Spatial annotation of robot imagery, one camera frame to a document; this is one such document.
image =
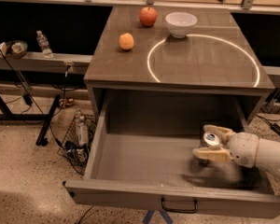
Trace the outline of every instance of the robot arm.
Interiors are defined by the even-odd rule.
[[[195,157],[210,161],[234,161],[247,168],[256,166],[280,178],[280,142],[213,125],[205,125],[203,129],[207,147],[194,148],[192,152]]]

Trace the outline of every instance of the black mesh basket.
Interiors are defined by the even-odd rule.
[[[88,127],[89,143],[81,147],[78,143],[77,127],[73,119],[63,139],[63,152],[75,166],[85,167],[91,152],[91,143],[96,129],[96,121],[92,115],[83,115]]]

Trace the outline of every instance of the speckled floor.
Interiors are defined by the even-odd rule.
[[[19,96],[3,95],[6,102]],[[52,99],[35,97],[44,113],[49,111]],[[8,105],[13,112],[22,112],[27,106],[20,99]],[[51,123],[55,136],[63,140],[75,110],[80,107],[85,114],[91,114],[91,103],[77,100],[75,105],[62,110]],[[33,105],[29,112],[38,112]],[[277,115],[267,115],[279,119]],[[251,129],[261,137],[279,140],[268,125],[255,118]],[[70,164],[60,155],[51,131],[46,147],[35,145],[41,130],[39,124],[23,122],[0,123],[0,223],[77,223],[89,206],[77,205],[63,187],[67,179],[80,179]],[[280,195],[280,180],[269,175],[276,195]],[[147,211],[94,206],[81,223],[142,223]],[[275,219],[255,219],[243,217],[215,217],[205,215],[170,214],[174,223],[276,223]],[[155,213],[150,223],[165,223],[159,213]]]

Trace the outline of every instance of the drawer handle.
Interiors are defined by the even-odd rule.
[[[196,200],[194,200],[194,209],[192,210],[186,210],[186,209],[173,209],[173,208],[168,208],[165,205],[165,199],[161,198],[161,207],[164,211],[166,212],[171,212],[171,213],[187,213],[187,214],[194,214],[197,213],[198,211],[198,203]]]

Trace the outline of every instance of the plastic bottle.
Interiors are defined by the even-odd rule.
[[[80,117],[81,122],[78,124],[78,144],[83,147],[89,143],[88,127],[85,123],[85,117]]]
[[[82,116],[82,112],[81,109],[77,109],[75,114],[74,114],[74,123],[75,123],[75,129],[76,129],[76,134],[78,135],[78,125],[81,122],[81,116]]]
[[[41,31],[37,31],[36,33],[37,33],[36,40],[44,56],[46,58],[53,58],[54,55],[52,50],[50,49],[47,37]]]

